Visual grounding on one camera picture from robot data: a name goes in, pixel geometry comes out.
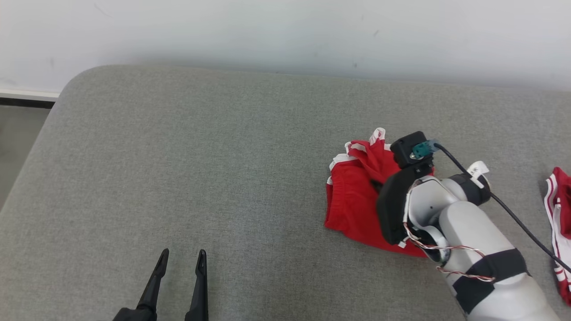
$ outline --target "teal connector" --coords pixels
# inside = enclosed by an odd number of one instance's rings
[[[421,159],[425,156],[428,156],[430,154],[433,154],[433,153],[439,151],[440,149],[438,149],[436,146],[434,146],[434,144],[437,144],[437,143],[438,143],[437,140],[429,139],[428,141],[426,141],[424,143],[420,143],[420,144],[416,145],[415,147],[412,148],[411,158]]]

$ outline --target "wire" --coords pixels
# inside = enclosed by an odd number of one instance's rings
[[[477,248],[473,248],[473,247],[469,247],[469,246],[464,246],[464,245],[458,245],[458,246],[438,246],[436,245],[427,245],[424,244],[423,242],[421,242],[420,238],[418,236],[416,236],[415,234],[413,234],[413,232],[411,231],[411,229],[408,227],[408,215],[411,211],[410,207],[411,207],[411,203],[410,203],[410,196],[411,196],[411,192],[412,190],[418,186],[419,180],[415,180],[414,183],[412,184],[412,186],[408,189],[407,192],[407,197],[406,197],[406,201],[404,203],[404,215],[403,215],[403,226],[404,229],[407,232],[407,239],[409,239],[412,243],[414,243],[416,246],[423,248],[425,250],[437,250],[440,255],[442,255],[441,259],[443,259],[445,256],[447,256],[447,254],[443,253],[442,251],[444,250],[448,250],[449,252],[452,250],[468,250],[468,251],[474,251],[476,253],[478,253],[481,257],[486,257],[486,255],[484,254],[484,252],[482,252],[481,250],[477,249]],[[443,269],[441,266],[437,266],[436,270],[445,274],[458,274],[458,275],[462,275],[465,276],[467,278],[471,278],[471,279],[478,279],[482,282],[494,282],[496,280],[495,277],[493,276],[487,276],[487,275],[474,275],[474,274],[466,274],[464,272],[461,271],[449,271],[449,270],[445,270]]]
[[[446,156],[448,156],[448,158],[450,158],[450,160],[464,173],[464,174],[468,174],[470,175],[470,173],[468,173],[468,171],[464,168],[464,166],[462,166],[462,164],[460,164],[460,162],[446,149],[444,148],[444,146],[442,146],[439,143],[435,143],[434,146],[438,149],[440,149],[444,154],[446,154]],[[555,260],[555,262],[557,262],[561,267],[563,267],[564,269],[567,270],[567,272],[571,273],[571,267],[569,267],[567,264],[565,264],[560,258],[557,257],[557,255],[555,255],[553,252],[549,251],[549,249],[547,247],[545,247],[545,245],[543,245],[543,243],[541,243],[537,237],[535,235],[533,235],[533,233],[527,228],[527,226],[525,226],[523,224],[523,222],[520,220],[520,218],[517,217],[517,215],[498,197],[496,196],[496,194],[492,193],[492,191],[488,190],[490,192],[490,196],[501,206],[504,208],[504,210],[506,212],[508,212],[509,216],[511,216],[513,218],[513,220],[516,221],[516,223],[521,227],[522,230],[524,230],[524,232],[529,236],[529,238],[532,239],[532,241],[535,242],[535,244],[537,244],[537,246],[539,246],[540,249],[543,250],[543,252],[547,253],[547,255],[551,256],[551,258],[553,260]]]
[[[468,171],[464,168],[464,166],[462,166],[462,164],[460,164],[460,162],[456,159],[456,157],[452,156],[452,154],[444,148],[444,146],[442,146],[439,143],[435,143],[434,147],[440,149],[444,154],[446,154],[446,156],[448,156],[448,158],[456,165],[456,167],[458,167],[464,174],[470,175],[470,173],[468,173]]]

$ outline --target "black cable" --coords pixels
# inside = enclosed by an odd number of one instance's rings
[[[454,164],[464,173],[464,174],[468,174],[470,175],[470,173],[468,173],[468,171],[464,168],[464,166],[462,166],[462,164],[460,164],[460,162],[454,157],[452,156],[452,154],[444,148],[444,146],[442,146],[441,144],[435,143],[434,146],[438,149],[440,149],[444,154],[446,154],[446,156],[448,156],[448,158],[450,158],[450,160],[452,162],[454,162]],[[545,247],[545,245],[543,245],[543,243],[541,243],[537,237],[535,235],[533,235],[533,233],[527,228],[527,226],[525,226],[523,224],[523,222],[520,220],[520,218],[517,217],[517,215],[510,210],[510,208],[498,197],[496,196],[496,194],[490,192],[490,196],[501,206],[504,208],[504,210],[506,212],[508,212],[509,216],[511,216],[513,218],[513,220],[516,221],[516,223],[521,227],[522,230],[524,230],[524,232],[529,236],[529,238],[532,239],[532,241],[535,242],[535,244],[537,244],[537,246],[539,246],[540,249],[543,250],[543,252],[547,253],[547,255],[551,256],[551,258],[553,260],[555,260],[555,262],[559,263],[559,265],[561,267],[563,267],[564,269],[567,270],[567,272],[571,273],[571,267],[569,267],[567,264],[565,264],[560,258],[557,257],[557,255],[555,255],[553,252],[549,251],[549,249],[547,247]]]
[[[454,162],[454,164],[464,173],[467,175],[470,175],[470,173],[468,173],[468,171],[464,168],[464,166],[462,166],[462,164],[460,164],[460,162],[456,159],[456,157],[452,156],[452,154],[450,154],[450,152],[444,148],[444,146],[442,146],[439,143],[435,143],[434,147],[440,149],[444,154],[446,154],[446,156],[448,156],[448,158]]]

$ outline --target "red and white wire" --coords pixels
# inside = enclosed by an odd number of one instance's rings
[[[410,196],[411,196],[412,189],[414,187],[420,185],[420,184],[422,184],[422,180],[417,179],[412,184],[412,186],[409,188],[409,190],[407,192],[407,197],[406,197],[405,206],[404,206],[403,225],[404,225],[405,230],[407,231],[408,238],[410,238],[414,244],[416,244],[420,248],[424,248],[426,250],[451,250],[451,251],[452,250],[468,250],[468,251],[474,251],[474,252],[478,253],[480,256],[485,257],[486,255],[481,250],[479,250],[477,248],[469,247],[469,246],[464,246],[464,245],[458,245],[458,246],[426,245],[426,244],[422,243],[417,236],[412,234],[411,230],[408,227],[408,214],[409,214],[410,207],[411,207]],[[439,272],[445,273],[445,274],[458,274],[458,275],[465,276],[467,278],[478,279],[482,282],[493,282],[494,280],[496,280],[496,278],[494,278],[492,276],[466,274],[466,273],[460,272],[460,271],[448,271],[448,270],[445,270],[444,268],[442,268],[440,266],[437,266],[436,270]]]
[[[417,246],[427,249],[427,250],[468,250],[468,251],[474,251],[476,253],[478,253],[481,257],[485,257],[486,255],[479,249],[477,248],[473,248],[473,247],[469,247],[469,246],[465,246],[465,245],[457,245],[457,246],[438,246],[438,245],[426,245],[424,243],[422,243],[421,241],[419,241],[419,238],[417,236],[415,236],[414,234],[412,234],[412,232],[410,231],[410,229],[408,228],[408,222],[403,222],[404,228],[407,231],[407,235],[408,237],[411,239],[411,241],[416,244]],[[448,271],[440,266],[436,267],[436,270],[438,272],[444,273],[444,274],[458,274],[458,275],[462,275],[465,276],[467,278],[471,278],[471,279],[478,279],[482,282],[494,282],[494,280],[496,280],[496,278],[492,277],[492,276],[485,276],[485,275],[474,275],[474,274],[466,274],[464,272],[460,272],[460,271]]]

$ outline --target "red cloth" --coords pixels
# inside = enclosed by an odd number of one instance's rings
[[[327,180],[327,214],[325,226],[343,232],[350,239],[383,250],[412,256],[426,257],[424,252],[410,241],[404,248],[390,245],[381,233],[376,201],[379,193],[371,180],[380,183],[394,173],[399,166],[385,144],[385,130],[378,128],[369,141],[351,141],[345,144],[346,154],[339,154],[329,168]]]
[[[553,251],[571,266],[571,178],[561,168],[555,167],[547,179],[547,185],[544,205],[552,227]],[[559,294],[571,306],[571,273],[556,263],[555,275]]]

